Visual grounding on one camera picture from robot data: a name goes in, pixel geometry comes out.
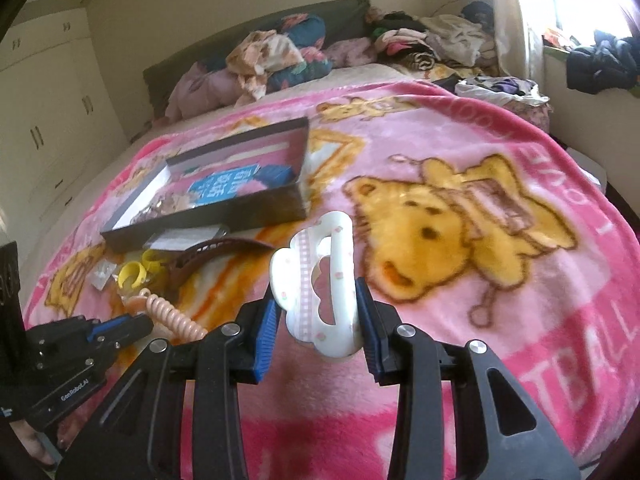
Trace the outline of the left hand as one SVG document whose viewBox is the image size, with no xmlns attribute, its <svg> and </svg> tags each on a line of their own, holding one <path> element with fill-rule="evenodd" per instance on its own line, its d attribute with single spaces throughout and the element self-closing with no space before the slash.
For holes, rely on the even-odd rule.
<svg viewBox="0 0 640 480">
<path fill-rule="evenodd" d="M 31 458 L 43 469 L 55 470 L 61 455 L 45 434 L 40 434 L 26 420 L 10 422 L 10 427 Z"/>
</svg>

